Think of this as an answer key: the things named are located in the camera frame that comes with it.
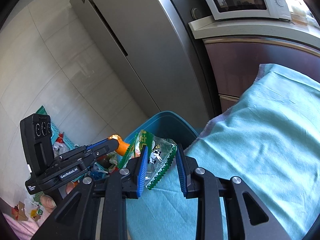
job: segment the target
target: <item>trash can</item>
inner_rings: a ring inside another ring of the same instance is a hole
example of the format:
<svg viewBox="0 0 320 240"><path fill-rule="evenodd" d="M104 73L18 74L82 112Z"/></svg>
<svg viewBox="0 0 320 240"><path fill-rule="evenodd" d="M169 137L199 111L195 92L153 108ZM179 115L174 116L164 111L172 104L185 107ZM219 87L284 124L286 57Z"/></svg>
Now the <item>trash can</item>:
<svg viewBox="0 0 320 240"><path fill-rule="evenodd" d="M171 111L162 111L155 114L133 131L124 141L131 143L135 134L140 130L146 130L160 138L172 139L175 143L181 143L183 149L186 149L198 137L198 133L190 124Z"/></svg>

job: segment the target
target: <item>green plastic wrapper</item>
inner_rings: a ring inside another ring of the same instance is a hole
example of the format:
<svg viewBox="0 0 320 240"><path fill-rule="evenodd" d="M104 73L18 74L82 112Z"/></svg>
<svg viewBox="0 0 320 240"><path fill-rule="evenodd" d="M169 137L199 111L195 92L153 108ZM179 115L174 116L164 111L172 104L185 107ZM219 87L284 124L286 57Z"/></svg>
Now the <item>green plastic wrapper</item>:
<svg viewBox="0 0 320 240"><path fill-rule="evenodd" d="M171 139L162 139L141 130L124 154L118 165L119 169L126 167L131 158L140 156L144 145L148 146L148 168L144 185L151 190L169 169L176 155L177 146Z"/></svg>

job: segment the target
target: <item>metal screw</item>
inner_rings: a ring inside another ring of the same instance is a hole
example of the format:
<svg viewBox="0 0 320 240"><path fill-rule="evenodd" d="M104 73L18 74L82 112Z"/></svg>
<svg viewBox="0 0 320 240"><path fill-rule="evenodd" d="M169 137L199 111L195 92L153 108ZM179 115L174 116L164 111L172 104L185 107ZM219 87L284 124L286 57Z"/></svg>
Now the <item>metal screw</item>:
<svg viewBox="0 0 320 240"><path fill-rule="evenodd" d="M121 175L127 175L129 173L129 170L126 168L120 169L120 174Z"/></svg>
<svg viewBox="0 0 320 240"><path fill-rule="evenodd" d="M241 179L239 177L233 177L232 181L236 184L240 184L241 183Z"/></svg>
<svg viewBox="0 0 320 240"><path fill-rule="evenodd" d="M202 175L205 173L205 169L204 168L196 168L196 173Z"/></svg>
<svg viewBox="0 0 320 240"><path fill-rule="evenodd" d="M84 184L90 184L90 183L92 182L92 179L91 179L90 177L85 177L85 178L82 180L82 182L83 182Z"/></svg>

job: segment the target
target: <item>light blue fabric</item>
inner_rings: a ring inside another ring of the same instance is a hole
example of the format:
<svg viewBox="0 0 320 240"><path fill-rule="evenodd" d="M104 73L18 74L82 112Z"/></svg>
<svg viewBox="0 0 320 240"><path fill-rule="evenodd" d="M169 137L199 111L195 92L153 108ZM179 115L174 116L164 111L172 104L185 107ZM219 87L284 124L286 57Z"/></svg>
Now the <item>light blue fabric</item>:
<svg viewBox="0 0 320 240"><path fill-rule="evenodd" d="M240 176L301 240L320 213L320 84L261 65L238 103L212 119L186 151L215 176ZM127 200L133 240L194 240L197 200L186 200L175 165L139 200Z"/></svg>

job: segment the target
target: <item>countertop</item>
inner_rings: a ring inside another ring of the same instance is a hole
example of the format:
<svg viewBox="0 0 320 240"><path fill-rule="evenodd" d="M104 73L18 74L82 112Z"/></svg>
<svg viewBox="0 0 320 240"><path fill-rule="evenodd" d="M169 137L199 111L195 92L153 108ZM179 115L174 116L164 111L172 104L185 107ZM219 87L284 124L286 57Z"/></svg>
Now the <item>countertop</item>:
<svg viewBox="0 0 320 240"><path fill-rule="evenodd" d="M320 50L320 30L285 20L232 19L214 20L208 16L189 23L195 39L206 39L225 35L255 35L283 38L304 43Z"/></svg>

